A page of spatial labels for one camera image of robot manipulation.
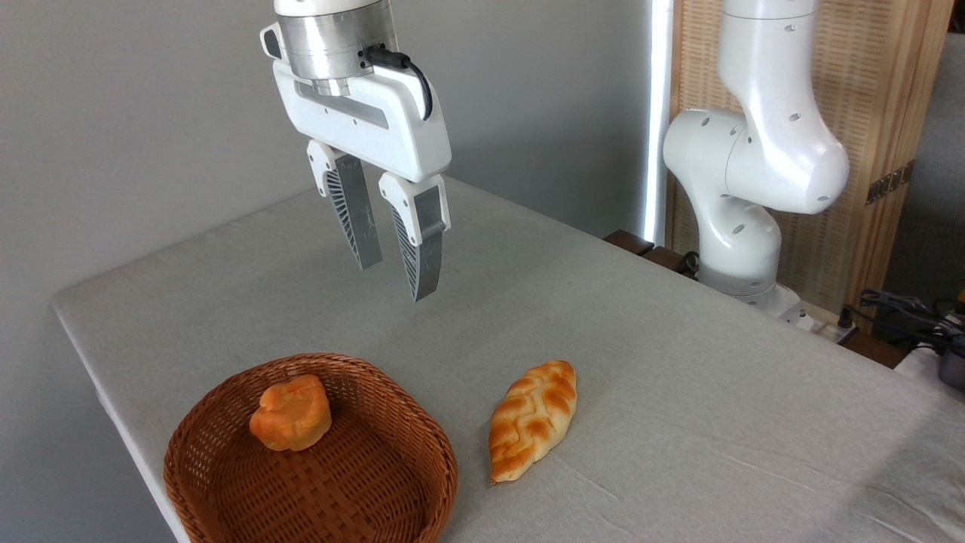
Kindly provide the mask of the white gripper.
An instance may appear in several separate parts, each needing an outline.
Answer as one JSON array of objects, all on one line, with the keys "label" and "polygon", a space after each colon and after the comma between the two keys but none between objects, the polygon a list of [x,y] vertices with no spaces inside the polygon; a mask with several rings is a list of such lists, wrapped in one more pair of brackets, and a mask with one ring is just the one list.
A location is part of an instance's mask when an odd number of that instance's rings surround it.
[{"label": "white gripper", "polygon": [[365,161],[390,172],[378,186],[393,213],[414,302],[437,291],[443,233],[452,225],[437,174],[451,164],[452,149],[435,90],[401,65],[372,64],[372,56],[385,60],[392,53],[380,42],[333,51],[359,72],[328,80],[294,73],[278,22],[262,29],[261,42],[287,117],[311,138],[307,156],[317,191],[331,200],[359,267],[382,261]]}]

